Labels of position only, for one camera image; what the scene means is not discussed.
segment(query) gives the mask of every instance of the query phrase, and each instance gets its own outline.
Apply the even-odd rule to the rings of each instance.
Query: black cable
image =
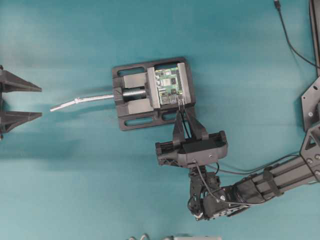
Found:
[[[269,162],[267,164],[264,164],[262,166],[259,166],[257,168],[255,168],[253,171],[250,171],[250,172],[236,172],[236,171],[227,171],[227,170],[223,170],[223,169],[219,169],[220,172],[222,173],[226,173],[226,174],[234,174],[234,175],[242,175],[242,176],[246,176],[246,175],[250,175],[250,174],[254,174],[270,165],[273,165],[273,164],[276,164],[278,162],[280,162],[281,160],[283,159],[286,159],[286,158],[289,158],[289,157],[298,157],[299,155],[298,154],[288,154],[288,155],[285,155],[277,160],[274,160],[272,162]],[[207,165],[209,168],[211,169],[214,169],[214,170],[217,170],[218,168],[217,167],[214,167],[214,166],[211,166],[211,165]]]
[[[289,36],[288,36],[288,32],[287,32],[287,29],[286,29],[286,25],[285,25],[285,22],[284,22],[284,19],[282,17],[282,13],[281,13],[281,4],[279,2],[279,0],[273,0],[274,1],[274,6],[275,8],[277,9],[278,13],[279,13],[279,16],[280,16],[280,20],[281,20],[281,23],[282,23],[282,28],[283,28],[283,31],[284,31],[284,34],[285,34],[285,38],[286,38],[286,41],[289,45],[289,47],[291,48],[291,50],[296,54],[298,55],[300,58],[302,58],[304,61],[306,61],[307,63],[311,64],[312,66],[320,69],[320,66],[318,66],[317,64],[313,63],[312,61],[308,60],[307,58],[305,58],[304,56],[302,56],[295,48],[294,46],[291,44],[290,40],[289,40]]]
[[[200,171],[200,168],[199,168],[199,165],[198,165],[197,161],[195,161],[194,163],[195,163],[195,166],[196,166],[196,168],[197,168],[197,170],[198,170],[198,172],[199,172],[200,178],[201,178],[204,186],[206,187],[206,190],[208,191],[208,193],[209,193],[213,198],[215,198],[215,199],[217,199],[217,200],[219,200],[219,201],[221,201],[221,202],[223,202],[223,203],[226,203],[226,204],[244,205],[244,206],[247,206],[247,207],[249,207],[249,206],[251,206],[251,205],[264,204],[265,202],[268,201],[268,200],[264,200],[264,201],[258,202],[258,203],[249,203],[249,202],[236,202],[236,201],[226,201],[226,200],[222,200],[221,198],[217,197],[216,195],[214,195],[214,193],[212,193],[212,192],[210,191],[209,186],[207,185],[204,177],[202,176],[202,173],[201,173],[201,171]]]
[[[219,170],[220,170],[220,165],[218,162],[215,163],[217,165],[216,171],[215,171],[215,175],[218,174]]]
[[[186,122],[185,122],[185,118],[184,118],[185,111],[183,111],[183,113],[182,113],[182,112],[179,110],[179,112],[180,112],[180,115],[181,115],[181,118],[182,118],[182,123],[183,123],[184,129],[185,129],[186,135],[187,135],[188,138],[190,139],[190,135],[189,135],[189,132],[188,132],[188,129],[187,129],[187,126],[186,126]]]

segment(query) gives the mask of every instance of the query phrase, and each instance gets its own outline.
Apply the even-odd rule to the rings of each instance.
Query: circuit board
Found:
[[[160,104],[177,103],[177,96],[183,94],[178,68],[156,70],[155,80]]]

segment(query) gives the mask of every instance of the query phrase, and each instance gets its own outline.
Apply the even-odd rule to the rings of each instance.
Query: clamped circuit board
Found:
[[[155,79],[160,104],[177,103],[177,96],[183,94],[178,67],[156,70]]]

